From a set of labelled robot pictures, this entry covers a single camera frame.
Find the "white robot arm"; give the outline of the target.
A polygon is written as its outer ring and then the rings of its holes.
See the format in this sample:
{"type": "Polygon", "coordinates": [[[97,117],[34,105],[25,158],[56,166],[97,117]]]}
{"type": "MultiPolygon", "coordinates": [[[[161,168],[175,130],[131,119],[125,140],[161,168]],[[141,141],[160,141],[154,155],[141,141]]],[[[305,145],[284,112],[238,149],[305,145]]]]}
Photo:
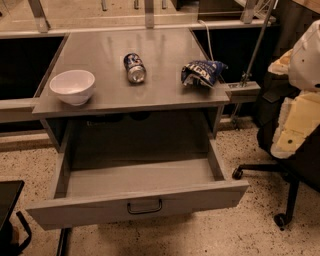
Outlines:
{"type": "Polygon", "coordinates": [[[271,154],[285,159],[320,125],[320,21],[313,22],[268,70],[275,74],[286,70],[289,83],[300,90],[294,99],[284,99],[272,139],[271,154]]]}

